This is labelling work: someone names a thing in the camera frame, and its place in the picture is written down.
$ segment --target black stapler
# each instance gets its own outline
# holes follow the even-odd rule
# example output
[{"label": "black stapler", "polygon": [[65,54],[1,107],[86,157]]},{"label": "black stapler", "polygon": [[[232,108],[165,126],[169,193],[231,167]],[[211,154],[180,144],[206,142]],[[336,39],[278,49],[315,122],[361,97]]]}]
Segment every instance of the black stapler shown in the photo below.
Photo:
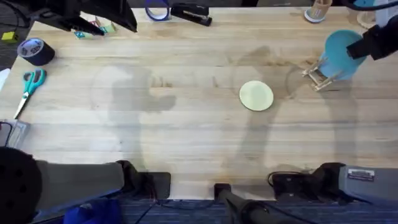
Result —
[{"label": "black stapler", "polygon": [[194,3],[172,4],[171,15],[188,21],[196,22],[204,26],[210,26],[212,18],[209,17],[209,7],[199,6]]}]

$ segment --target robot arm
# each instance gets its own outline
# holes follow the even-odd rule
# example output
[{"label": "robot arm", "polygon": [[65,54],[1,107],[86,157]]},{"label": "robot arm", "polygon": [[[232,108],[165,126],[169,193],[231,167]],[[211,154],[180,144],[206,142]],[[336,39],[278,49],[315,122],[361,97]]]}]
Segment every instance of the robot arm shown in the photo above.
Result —
[{"label": "robot arm", "polygon": [[324,163],[312,174],[276,172],[270,176],[278,201],[347,204],[357,200],[373,205],[396,205],[397,177],[397,169],[347,166],[339,162]]},{"label": "robot arm", "polygon": [[129,161],[54,164],[20,150],[0,147],[0,217],[25,224],[87,201],[129,194],[170,195],[168,172],[138,172]]},{"label": "robot arm", "polygon": [[363,33],[363,38],[350,46],[347,46],[347,53],[353,59],[370,55],[373,60],[387,57],[398,50],[398,1],[376,0],[375,6],[362,7],[357,2],[350,3],[348,0],[341,0],[348,8],[357,11],[375,11],[376,24]]},{"label": "robot arm", "polygon": [[80,17],[80,11],[107,18],[126,29],[137,32],[137,21],[127,0],[0,0],[25,8],[30,12],[24,15],[14,6],[12,10],[22,18],[25,24],[39,21],[65,31],[71,29],[104,35],[104,32]]}]

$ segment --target blue cloth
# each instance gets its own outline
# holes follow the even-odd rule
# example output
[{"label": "blue cloth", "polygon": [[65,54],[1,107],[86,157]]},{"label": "blue cloth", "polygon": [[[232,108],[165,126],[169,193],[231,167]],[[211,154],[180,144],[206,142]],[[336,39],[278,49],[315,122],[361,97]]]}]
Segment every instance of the blue cloth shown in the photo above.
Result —
[{"label": "blue cloth", "polygon": [[122,214],[117,200],[97,200],[69,209],[63,224],[122,224]]}]

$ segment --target wooden tabletop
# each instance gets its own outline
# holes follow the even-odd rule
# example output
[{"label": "wooden tabletop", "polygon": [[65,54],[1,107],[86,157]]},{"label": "wooden tabletop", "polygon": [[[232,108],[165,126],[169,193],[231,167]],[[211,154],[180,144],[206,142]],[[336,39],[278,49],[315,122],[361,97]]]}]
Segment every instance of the wooden tabletop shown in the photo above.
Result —
[{"label": "wooden tabletop", "polygon": [[[131,161],[172,174],[171,198],[212,198],[229,182],[246,198],[272,198],[277,170],[324,162],[398,168],[398,56],[368,58],[351,81],[315,93],[301,71],[338,29],[362,34],[355,13],[330,9],[311,24],[304,8],[211,8],[204,27],[134,9],[138,33],[78,40],[36,22],[29,37],[56,50],[48,77],[21,114],[32,124],[23,150],[57,163]],[[0,92],[0,118],[22,96],[18,58]],[[274,104],[252,112],[238,92],[266,82]]]}]

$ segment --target black cable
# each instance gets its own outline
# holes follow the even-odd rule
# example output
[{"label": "black cable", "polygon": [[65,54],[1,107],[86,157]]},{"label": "black cable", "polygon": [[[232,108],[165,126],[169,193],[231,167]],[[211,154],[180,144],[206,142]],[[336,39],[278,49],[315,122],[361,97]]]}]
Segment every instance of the black cable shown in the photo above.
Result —
[{"label": "black cable", "polygon": [[[16,16],[16,19],[17,19],[17,24],[6,24],[6,23],[3,23],[3,22],[0,22],[0,25],[9,26],[9,27],[15,27],[16,29],[17,28],[29,28],[29,26],[30,26],[29,19],[24,15],[24,13],[21,12],[21,10],[19,10],[17,7],[13,6],[12,4],[10,4],[10,3],[8,3],[8,2],[6,2],[4,0],[0,0],[0,4],[3,4],[5,6],[7,6],[8,8],[10,8],[14,12],[14,14]],[[22,21],[24,21],[24,25],[23,26],[19,25],[19,19],[20,18],[22,19]]]},{"label": "black cable", "polygon": [[305,175],[305,174],[303,174],[303,173],[301,173],[301,172],[296,172],[296,171],[275,171],[275,172],[271,172],[271,173],[268,174],[268,177],[267,177],[268,184],[269,184],[271,187],[274,186],[274,184],[271,183],[271,177],[272,177],[272,175],[274,175],[274,174],[298,174],[298,175]]},{"label": "black cable", "polygon": [[156,202],[150,205],[150,207],[137,219],[137,221],[134,224],[138,224],[144,217],[145,215],[151,210],[154,206],[156,205]]},{"label": "black cable", "polygon": [[291,214],[290,212],[285,212],[285,211],[283,211],[282,209],[279,209],[279,208],[277,208],[277,207],[275,207],[275,206],[269,204],[268,202],[261,202],[261,203],[263,203],[264,205],[266,205],[266,206],[272,208],[273,210],[275,210],[275,211],[277,211],[277,212],[279,212],[279,213],[281,213],[281,214],[284,214],[284,215],[286,215],[286,216],[288,216],[288,217],[290,217],[290,218],[294,218],[294,219],[300,220],[301,222],[305,222],[305,223],[308,223],[308,224],[318,224],[318,223],[316,223],[316,222],[307,220],[307,219],[305,219],[305,218],[302,218],[302,217],[298,217],[298,216],[296,216],[296,215],[293,215],[293,214]]},{"label": "black cable", "polygon": [[184,208],[184,207],[169,206],[169,205],[166,205],[165,203],[157,202],[157,204],[159,206],[164,207],[164,208],[171,208],[171,209],[176,209],[176,210],[186,210],[186,211],[207,209],[207,208],[212,207],[215,203],[216,202],[214,200],[212,200],[209,204],[204,205],[204,206],[197,206],[197,207],[192,207],[192,208]]},{"label": "black cable", "polygon": [[369,6],[369,7],[356,6],[355,4],[350,3],[349,0],[341,0],[341,3],[344,6],[350,8],[350,9],[356,10],[356,11],[376,11],[376,10],[380,10],[380,9],[387,9],[390,7],[398,6],[398,1],[390,2],[387,4],[382,4],[379,6]]},{"label": "black cable", "polygon": [[11,132],[12,132],[12,124],[10,124],[8,122],[0,121],[0,125],[2,125],[2,124],[7,124],[7,125],[10,126],[10,131],[7,134],[6,143],[4,144],[4,146],[7,146],[8,145],[8,141],[10,140]]}]

